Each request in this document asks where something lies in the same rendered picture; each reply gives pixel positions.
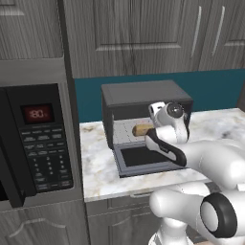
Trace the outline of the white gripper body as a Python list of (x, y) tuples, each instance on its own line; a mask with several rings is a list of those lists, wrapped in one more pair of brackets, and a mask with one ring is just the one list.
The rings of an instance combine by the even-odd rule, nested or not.
[(151, 103), (148, 106), (148, 111), (150, 115), (150, 119), (156, 123), (157, 122), (157, 114), (166, 106), (163, 101)]

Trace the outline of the brown baguette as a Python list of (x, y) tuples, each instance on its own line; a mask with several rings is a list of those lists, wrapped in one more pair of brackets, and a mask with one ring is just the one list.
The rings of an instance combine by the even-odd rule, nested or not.
[(136, 124), (132, 129), (132, 134), (135, 137), (144, 136), (151, 128), (153, 128), (152, 124)]

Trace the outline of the dark grey toaster oven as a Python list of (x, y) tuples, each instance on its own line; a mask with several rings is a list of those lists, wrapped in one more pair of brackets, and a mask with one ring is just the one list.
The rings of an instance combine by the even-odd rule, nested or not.
[(113, 124), (119, 120), (148, 118), (148, 106), (163, 101), (179, 102), (189, 125), (193, 99), (173, 80), (138, 81), (103, 84), (101, 90), (101, 114), (108, 146), (113, 149)]

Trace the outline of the toaster oven rack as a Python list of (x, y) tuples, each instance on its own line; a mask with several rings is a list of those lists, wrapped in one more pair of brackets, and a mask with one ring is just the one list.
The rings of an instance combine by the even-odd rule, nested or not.
[(143, 122), (115, 123), (114, 124), (114, 136), (113, 136), (114, 143), (115, 144), (127, 144), (127, 143), (142, 142), (145, 139), (144, 136), (135, 137), (132, 133), (133, 127), (138, 124), (143, 124)]

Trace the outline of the toaster oven door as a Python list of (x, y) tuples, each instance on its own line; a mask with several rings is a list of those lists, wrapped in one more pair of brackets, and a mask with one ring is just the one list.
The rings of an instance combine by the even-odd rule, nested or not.
[(121, 178), (183, 169), (144, 142), (114, 145), (113, 153)]

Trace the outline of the wide grey cupboard door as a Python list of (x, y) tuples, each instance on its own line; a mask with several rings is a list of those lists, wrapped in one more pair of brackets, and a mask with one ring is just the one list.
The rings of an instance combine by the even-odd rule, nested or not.
[[(198, 6), (201, 26), (190, 58)], [(64, 0), (73, 76), (195, 71), (209, 8), (208, 0)]]

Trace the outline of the narrow grey cupboard door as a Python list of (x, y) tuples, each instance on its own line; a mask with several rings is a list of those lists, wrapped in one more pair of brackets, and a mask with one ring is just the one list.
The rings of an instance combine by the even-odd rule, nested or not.
[[(212, 48), (216, 38), (221, 8), (225, 17), (215, 55)], [(229, 70), (245, 68), (245, 0), (212, 0), (199, 70)]]

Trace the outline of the black and steel microwave oven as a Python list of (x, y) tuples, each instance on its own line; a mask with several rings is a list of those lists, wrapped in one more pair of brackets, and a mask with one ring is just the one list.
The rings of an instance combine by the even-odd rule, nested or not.
[(63, 57), (0, 60), (0, 212), (82, 198), (68, 63)]

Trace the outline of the grey base cupboard door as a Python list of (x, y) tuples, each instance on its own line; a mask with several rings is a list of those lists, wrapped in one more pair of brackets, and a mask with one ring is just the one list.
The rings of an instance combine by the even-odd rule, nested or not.
[(149, 212), (109, 213), (88, 220), (91, 245), (148, 245), (160, 225), (160, 219)]

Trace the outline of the grey drawer front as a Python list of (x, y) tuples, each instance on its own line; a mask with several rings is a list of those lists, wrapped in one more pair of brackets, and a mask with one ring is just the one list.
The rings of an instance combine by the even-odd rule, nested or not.
[(149, 196), (145, 198), (131, 198), (130, 195), (128, 195), (88, 202), (86, 204), (86, 210), (89, 216), (94, 216), (140, 208), (147, 206), (148, 203)]

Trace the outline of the grey cupboard above microwave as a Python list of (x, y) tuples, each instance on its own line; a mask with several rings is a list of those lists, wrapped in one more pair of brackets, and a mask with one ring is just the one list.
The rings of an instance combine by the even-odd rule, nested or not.
[(0, 0), (0, 60), (62, 56), (57, 0)]

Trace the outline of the grey cupboard below microwave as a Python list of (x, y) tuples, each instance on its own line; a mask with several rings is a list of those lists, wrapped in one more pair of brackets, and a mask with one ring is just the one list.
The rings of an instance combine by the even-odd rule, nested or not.
[(0, 212), (0, 245), (89, 245), (83, 202)]

